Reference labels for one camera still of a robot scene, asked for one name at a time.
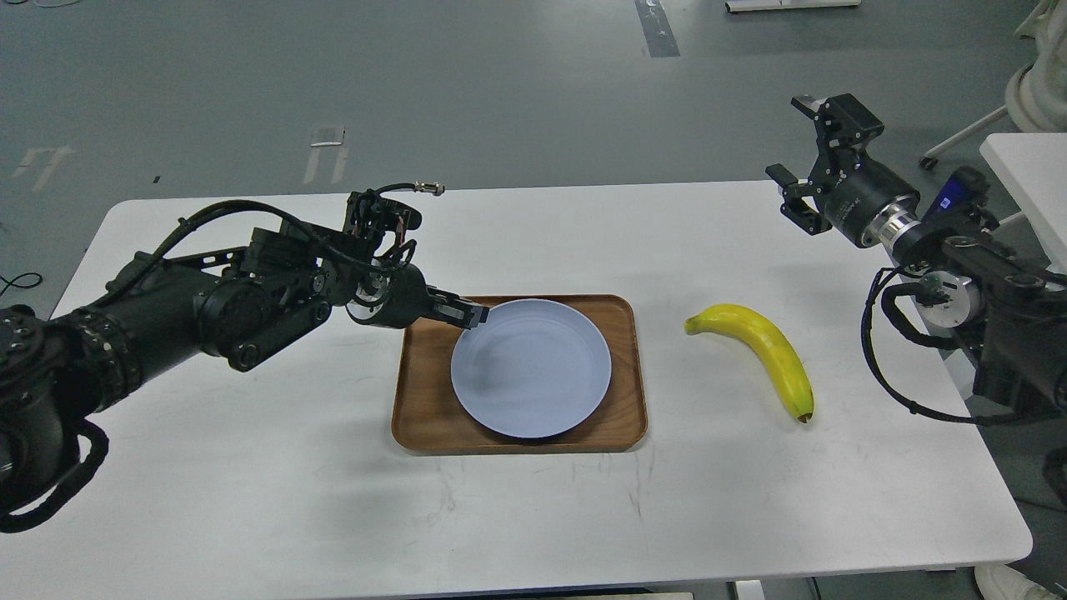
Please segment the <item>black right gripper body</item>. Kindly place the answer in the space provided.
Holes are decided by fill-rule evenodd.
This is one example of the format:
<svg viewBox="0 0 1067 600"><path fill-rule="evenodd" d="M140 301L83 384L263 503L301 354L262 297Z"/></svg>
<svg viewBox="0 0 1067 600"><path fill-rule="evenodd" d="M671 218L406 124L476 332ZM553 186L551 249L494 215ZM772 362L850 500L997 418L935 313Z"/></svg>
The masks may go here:
<svg viewBox="0 0 1067 600"><path fill-rule="evenodd" d="M914 186L873 158L847 164L822 183L822 214L860 249L875 244L869 227L886 207L895 203L914 210L918 201Z"/></svg>

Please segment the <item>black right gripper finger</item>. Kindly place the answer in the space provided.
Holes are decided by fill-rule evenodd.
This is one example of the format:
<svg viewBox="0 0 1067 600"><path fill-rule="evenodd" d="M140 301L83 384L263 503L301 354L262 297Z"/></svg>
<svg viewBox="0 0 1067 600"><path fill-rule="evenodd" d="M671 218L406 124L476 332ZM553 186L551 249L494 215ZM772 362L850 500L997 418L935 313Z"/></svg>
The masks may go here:
<svg viewBox="0 0 1067 600"><path fill-rule="evenodd" d="M785 215L793 224L811 236L823 234L832 228L831 221L819 210L812 208L805 198L814 198L815 187L811 181L800 181L793 172L782 164L771 164L765 168L765 173L777 183L779 193L784 199L780 212Z"/></svg>
<svg viewBox="0 0 1067 600"><path fill-rule="evenodd" d="M867 143L883 133L883 122L850 92L823 99L798 95L790 105L815 125L817 158L808 181L817 188L833 188L860 171Z"/></svg>

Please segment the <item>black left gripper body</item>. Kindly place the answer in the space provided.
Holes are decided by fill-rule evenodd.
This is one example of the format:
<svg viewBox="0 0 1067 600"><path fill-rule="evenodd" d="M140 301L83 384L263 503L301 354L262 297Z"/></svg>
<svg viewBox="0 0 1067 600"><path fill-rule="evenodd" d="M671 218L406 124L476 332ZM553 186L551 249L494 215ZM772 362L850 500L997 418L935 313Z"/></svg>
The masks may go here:
<svg viewBox="0 0 1067 600"><path fill-rule="evenodd" d="M388 277L377 273L364 277L357 293L346 304L346 313L356 323L404 329L421 318L429 307L423 271L409 263Z"/></svg>

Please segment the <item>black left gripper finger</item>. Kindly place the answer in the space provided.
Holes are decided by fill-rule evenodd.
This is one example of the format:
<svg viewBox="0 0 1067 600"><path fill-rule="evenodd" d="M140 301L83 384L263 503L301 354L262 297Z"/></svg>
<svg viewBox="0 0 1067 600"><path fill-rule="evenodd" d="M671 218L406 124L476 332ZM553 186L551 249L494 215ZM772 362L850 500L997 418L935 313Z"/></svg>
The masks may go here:
<svg viewBox="0 0 1067 600"><path fill-rule="evenodd" d="M429 307L427 319L435 322L450 323L458 329L472 330L485 323L490 307L461 297L457 293L447 293L434 286L427 286Z"/></svg>

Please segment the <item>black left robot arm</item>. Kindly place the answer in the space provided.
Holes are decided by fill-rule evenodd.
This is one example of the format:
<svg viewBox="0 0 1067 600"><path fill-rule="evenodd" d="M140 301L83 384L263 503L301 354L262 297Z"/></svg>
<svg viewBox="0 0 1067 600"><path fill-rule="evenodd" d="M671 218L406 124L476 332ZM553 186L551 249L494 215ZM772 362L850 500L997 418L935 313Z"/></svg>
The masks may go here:
<svg viewBox="0 0 1067 600"><path fill-rule="evenodd" d="M423 214L393 191L354 192L341 228L265 202L225 200L137 253L106 293L48 320L3 309L3 532L36 528L92 481L109 439L102 413L160 373L205 353L251 372L346 307L356 323L405 329L420 319L473 329L488 307L437 289L412 262Z"/></svg>

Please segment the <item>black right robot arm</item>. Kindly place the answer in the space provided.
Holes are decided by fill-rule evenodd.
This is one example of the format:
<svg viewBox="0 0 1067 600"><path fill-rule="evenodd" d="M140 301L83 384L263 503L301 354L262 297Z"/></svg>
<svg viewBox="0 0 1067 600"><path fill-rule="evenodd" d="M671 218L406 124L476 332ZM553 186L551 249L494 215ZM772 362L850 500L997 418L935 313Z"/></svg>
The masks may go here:
<svg viewBox="0 0 1067 600"><path fill-rule="evenodd" d="M790 100L816 131L817 158L806 179L774 164L781 214L810 235L835 228L859 249L883 247L893 265L870 285L861 348L877 383L911 413L953 424L1014 426L1064 415L1063 274L1029 265L992 238L989 181L971 167L950 174L924 215L919 191L873 159L867 144L883 122L850 94ZM1002 414L954 415L897 392L877 362L873 317L880 307L904 338L960 350L974 368L973 393Z"/></svg>

